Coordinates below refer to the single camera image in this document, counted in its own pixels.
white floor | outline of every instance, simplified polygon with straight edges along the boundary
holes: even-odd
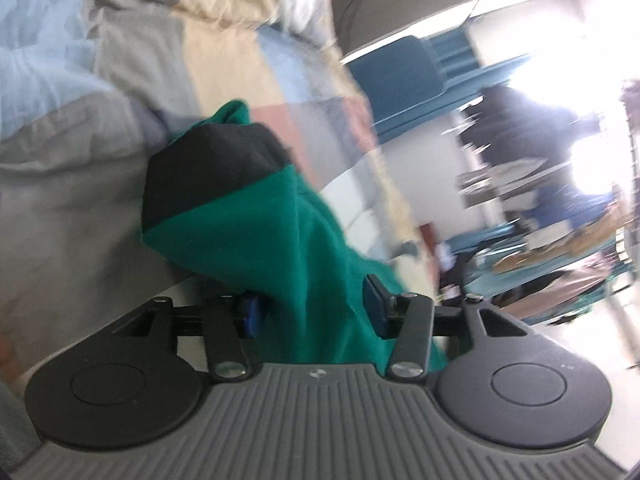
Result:
[[[617,297],[640,334],[640,291],[629,289]],[[589,359],[606,375],[613,404],[596,445],[622,467],[631,469],[640,462],[640,368],[629,369],[632,355],[609,305],[600,301],[592,312],[571,323],[536,328]]]

ribbed gray panel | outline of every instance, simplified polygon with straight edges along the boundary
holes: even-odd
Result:
[[[213,388],[183,427],[112,453],[45,444],[15,480],[614,480],[590,444],[555,452],[491,446],[447,422],[418,386],[371,365],[265,365]]]

green garment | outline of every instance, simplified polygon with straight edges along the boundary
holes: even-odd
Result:
[[[373,362],[383,372],[395,341],[373,332],[362,282],[375,274],[391,292],[402,286],[345,243],[273,134],[247,123],[246,106],[231,102],[152,158],[144,243],[233,290],[274,299],[256,338],[261,360]],[[441,368],[436,348],[431,355],[431,368]]]

bed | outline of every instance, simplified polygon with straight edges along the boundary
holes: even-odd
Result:
[[[434,297],[433,262],[340,58],[330,0],[0,0],[4,379],[184,279],[140,242],[146,164],[236,98],[347,242]]]

green fabric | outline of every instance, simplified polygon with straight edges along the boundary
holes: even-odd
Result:
[[[227,121],[248,123],[246,106],[231,102],[199,124]],[[389,267],[346,244],[328,206],[293,165],[163,221],[143,241],[233,290],[274,299],[256,338],[263,361],[373,362],[384,372],[395,340],[373,332],[362,282],[375,274],[392,293],[402,286]],[[444,362],[432,347],[430,369]]]

